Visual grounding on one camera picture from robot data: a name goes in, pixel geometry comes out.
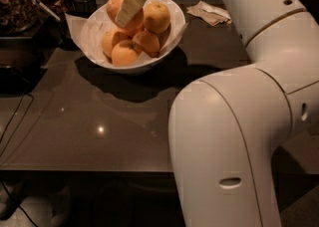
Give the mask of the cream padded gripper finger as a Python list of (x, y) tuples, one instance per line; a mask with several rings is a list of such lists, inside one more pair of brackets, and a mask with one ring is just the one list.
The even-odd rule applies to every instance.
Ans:
[(115, 22), (121, 28), (138, 27), (144, 18), (143, 7), (147, 0), (115, 0), (118, 11)]

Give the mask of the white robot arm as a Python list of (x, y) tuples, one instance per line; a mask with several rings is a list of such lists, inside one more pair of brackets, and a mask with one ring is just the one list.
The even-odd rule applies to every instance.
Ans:
[(271, 158), (319, 118), (319, 25), (299, 0), (222, 0), (251, 60), (175, 98), (171, 165), (186, 227), (281, 227)]

